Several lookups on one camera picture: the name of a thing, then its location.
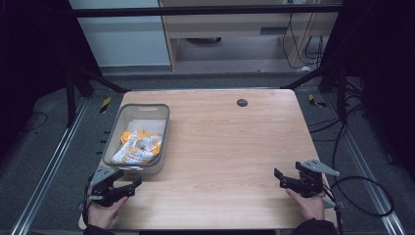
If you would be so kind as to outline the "grey plastic bin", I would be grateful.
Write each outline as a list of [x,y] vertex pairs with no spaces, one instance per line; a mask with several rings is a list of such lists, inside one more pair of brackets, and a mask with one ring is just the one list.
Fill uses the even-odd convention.
[[[112,167],[135,170],[143,174],[157,174],[163,166],[163,148],[169,122],[169,107],[165,104],[126,104],[116,116],[102,161]],[[111,162],[112,156],[121,149],[120,136],[123,131],[144,129],[147,132],[159,133],[162,137],[161,151],[148,164],[116,164]]]

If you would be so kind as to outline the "person's right hand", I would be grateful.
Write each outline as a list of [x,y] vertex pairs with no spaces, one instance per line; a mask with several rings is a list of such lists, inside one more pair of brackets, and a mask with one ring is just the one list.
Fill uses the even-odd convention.
[[304,198],[292,189],[287,189],[286,193],[296,202],[305,220],[325,219],[325,205],[320,195]]

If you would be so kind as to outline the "white cabinet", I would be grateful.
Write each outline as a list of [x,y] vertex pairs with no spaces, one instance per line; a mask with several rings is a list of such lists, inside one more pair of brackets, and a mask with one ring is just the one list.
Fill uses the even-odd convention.
[[[69,0],[74,10],[153,8],[158,0]],[[161,17],[78,19],[100,68],[169,66]]]

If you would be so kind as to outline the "black horizontal bar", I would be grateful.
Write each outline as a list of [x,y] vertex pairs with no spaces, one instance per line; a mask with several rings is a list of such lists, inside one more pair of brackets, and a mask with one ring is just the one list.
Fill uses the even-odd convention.
[[315,4],[80,9],[69,11],[69,15],[73,15],[77,18],[107,18],[238,14],[337,13],[340,12],[343,8],[343,4]]

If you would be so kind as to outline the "person's left hand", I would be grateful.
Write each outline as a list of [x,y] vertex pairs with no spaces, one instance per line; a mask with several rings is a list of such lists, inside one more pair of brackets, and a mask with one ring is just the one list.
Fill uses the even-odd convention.
[[123,197],[110,207],[103,207],[92,202],[87,209],[87,225],[108,229],[127,201],[128,198]]

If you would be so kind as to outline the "black metal stand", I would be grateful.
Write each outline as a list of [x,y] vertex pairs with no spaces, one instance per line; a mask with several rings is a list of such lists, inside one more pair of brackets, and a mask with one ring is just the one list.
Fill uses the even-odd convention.
[[300,79],[282,86],[282,89],[295,90],[317,76],[322,77],[318,85],[321,92],[329,92],[337,86],[337,115],[342,123],[346,123],[346,68],[341,63],[328,62]]
[[109,80],[105,79],[102,75],[94,73],[86,68],[71,69],[66,74],[66,93],[68,104],[68,124],[67,127],[73,125],[76,118],[76,104],[74,89],[77,88],[82,97],[91,97],[94,94],[94,88],[89,80],[99,82],[100,84],[110,88],[117,93],[126,93],[128,89],[122,88]]

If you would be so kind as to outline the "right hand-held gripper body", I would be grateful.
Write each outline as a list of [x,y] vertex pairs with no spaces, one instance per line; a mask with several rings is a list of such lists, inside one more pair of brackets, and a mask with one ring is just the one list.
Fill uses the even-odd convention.
[[309,160],[303,163],[296,162],[296,170],[300,175],[300,186],[297,192],[305,198],[310,198],[323,191],[323,175],[339,176],[337,170],[332,169],[319,160]]

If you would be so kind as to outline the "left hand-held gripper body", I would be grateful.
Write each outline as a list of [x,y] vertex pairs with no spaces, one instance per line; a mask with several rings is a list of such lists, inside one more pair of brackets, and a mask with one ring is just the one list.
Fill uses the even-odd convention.
[[98,166],[89,183],[89,200],[100,206],[110,207],[123,198],[121,189],[116,188],[114,186],[115,182],[111,181],[111,176],[116,171],[103,165]]

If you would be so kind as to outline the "aluminium floor rail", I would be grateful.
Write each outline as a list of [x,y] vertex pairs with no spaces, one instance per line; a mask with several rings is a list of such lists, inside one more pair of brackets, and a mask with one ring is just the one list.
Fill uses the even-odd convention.
[[[351,132],[345,127],[343,134],[344,141],[350,153],[350,157],[359,175],[376,181],[377,178],[375,174],[371,170],[368,163],[364,160],[363,155],[358,148],[358,145]],[[391,212],[389,215],[382,217],[382,222],[384,223],[388,233],[390,235],[407,235],[398,216],[392,209],[392,203],[388,199],[386,192],[371,182],[365,182],[365,187],[378,213]]]
[[69,125],[58,143],[51,160],[47,164],[42,173],[36,187],[29,198],[23,212],[19,216],[13,226],[10,235],[26,235],[34,218],[36,217],[40,206],[42,205],[50,185],[58,172],[61,162],[68,150],[71,140],[79,127],[80,122],[85,114],[85,109],[89,103],[87,98],[81,98],[79,106],[75,110],[75,117],[71,125]]

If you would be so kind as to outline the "yellow black striped tape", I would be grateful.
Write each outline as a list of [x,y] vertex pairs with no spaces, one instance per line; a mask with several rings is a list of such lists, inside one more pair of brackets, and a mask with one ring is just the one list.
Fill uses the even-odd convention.
[[324,97],[321,94],[309,94],[308,95],[308,102],[311,105],[320,107],[320,108],[326,108],[327,104],[324,99]]
[[100,114],[104,114],[106,112],[106,110],[107,110],[107,108],[108,108],[109,103],[111,102],[111,100],[112,100],[112,97],[110,97],[110,96],[109,97],[106,97],[104,99],[104,101],[102,103],[102,106],[100,108],[100,111],[99,111]]

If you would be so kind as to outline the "dark curtain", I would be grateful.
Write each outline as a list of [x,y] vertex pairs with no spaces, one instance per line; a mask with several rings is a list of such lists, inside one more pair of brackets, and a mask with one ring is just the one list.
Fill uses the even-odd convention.
[[40,20],[54,29],[77,66],[101,72],[78,20],[54,14],[71,9],[69,0],[0,0],[0,162],[34,103],[66,86],[64,56]]
[[415,0],[344,0],[324,58],[340,53],[392,157],[415,180]]

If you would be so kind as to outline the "orange white snack packet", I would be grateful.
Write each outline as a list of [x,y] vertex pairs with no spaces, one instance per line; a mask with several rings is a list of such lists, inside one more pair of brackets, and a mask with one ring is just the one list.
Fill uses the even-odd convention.
[[160,145],[143,141],[129,141],[111,158],[116,164],[148,164],[160,152]]
[[147,132],[144,129],[123,131],[120,136],[122,147],[137,154],[145,151],[157,155],[161,151],[162,137],[159,133]]

